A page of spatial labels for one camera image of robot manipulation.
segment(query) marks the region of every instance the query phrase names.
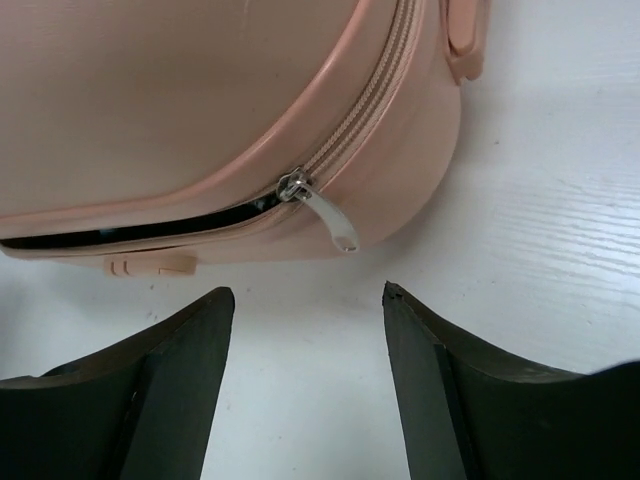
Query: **tabletop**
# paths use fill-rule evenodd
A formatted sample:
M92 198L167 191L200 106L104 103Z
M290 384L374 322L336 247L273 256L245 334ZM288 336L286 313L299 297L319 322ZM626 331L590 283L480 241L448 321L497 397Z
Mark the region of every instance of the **tabletop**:
M450 170L358 256L180 280L0 258L0 378L39 375L218 285L237 311L203 479L408 479L385 280L513 353L640 358L640 4L494 0Z

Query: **cosmetic bag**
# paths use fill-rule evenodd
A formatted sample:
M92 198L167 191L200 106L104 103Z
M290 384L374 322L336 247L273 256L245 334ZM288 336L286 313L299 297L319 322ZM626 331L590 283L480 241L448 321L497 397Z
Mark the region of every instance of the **cosmetic bag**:
M181 276L354 253L442 179L488 0L0 6L0 245Z

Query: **zipper opening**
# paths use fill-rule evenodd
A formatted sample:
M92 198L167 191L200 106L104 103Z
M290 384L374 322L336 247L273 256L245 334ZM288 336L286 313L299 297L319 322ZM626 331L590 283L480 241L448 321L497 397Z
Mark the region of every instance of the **zipper opening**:
M353 225L332 202L313 188L318 176L339 169L350 155L358 139L366 137L375 126L403 74L403 59L416 37L415 11L421 0L398 0L394 18L383 52L366 87L349 113L331 136L301 167L287 173L280 183L262 196L224 210L188 219L148 225L116 227L83 232L40 235L0 240L0 245L15 250L72 250L104 245L126 244L143 240L159 240L253 224L264 217L276 217L276 207L288 202L300 202L312 208L328 227L336 247L343 252L358 250L358 238ZM283 182L297 182L288 195Z

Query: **pink bag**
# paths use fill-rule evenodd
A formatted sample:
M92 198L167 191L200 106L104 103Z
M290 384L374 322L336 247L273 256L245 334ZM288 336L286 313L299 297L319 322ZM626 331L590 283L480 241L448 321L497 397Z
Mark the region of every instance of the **pink bag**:
M0 244L116 276L383 240L451 158L489 0L0 6Z

